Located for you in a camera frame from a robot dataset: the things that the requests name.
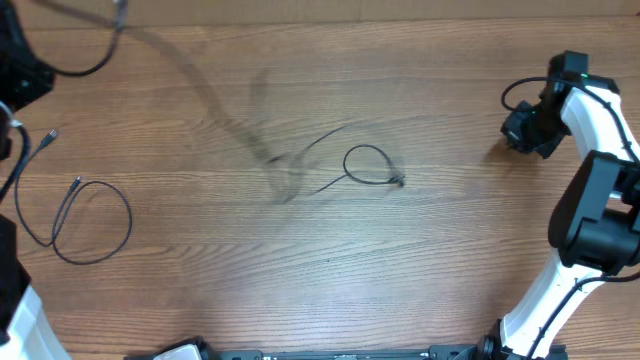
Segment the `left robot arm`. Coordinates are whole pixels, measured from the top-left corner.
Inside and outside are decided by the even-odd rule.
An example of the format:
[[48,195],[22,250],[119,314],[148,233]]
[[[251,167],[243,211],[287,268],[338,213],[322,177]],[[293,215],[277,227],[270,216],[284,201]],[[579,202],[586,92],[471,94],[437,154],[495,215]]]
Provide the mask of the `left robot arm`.
[[[9,132],[21,136],[19,158],[1,198],[17,195],[30,157],[35,154],[26,127],[16,113],[53,90],[54,70],[31,49],[13,2],[1,1],[1,159],[11,155]],[[3,359],[68,359],[46,316],[32,278],[18,259],[17,225],[1,217],[1,357]]]

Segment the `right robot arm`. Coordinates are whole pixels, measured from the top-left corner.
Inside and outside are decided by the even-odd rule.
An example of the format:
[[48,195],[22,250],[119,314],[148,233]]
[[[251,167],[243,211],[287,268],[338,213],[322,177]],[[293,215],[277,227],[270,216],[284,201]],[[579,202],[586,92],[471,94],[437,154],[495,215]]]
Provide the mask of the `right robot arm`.
[[591,75],[586,54],[552,57],[537,104],[511,108],[501,132],[510,148],[547,159],[571,136],[582,163],[548,225],[552,248],[516,307],[476,347],[477,359],[564,359],[553,340],[588,295],[626,283],[639,263],[639,144],[611,78]]

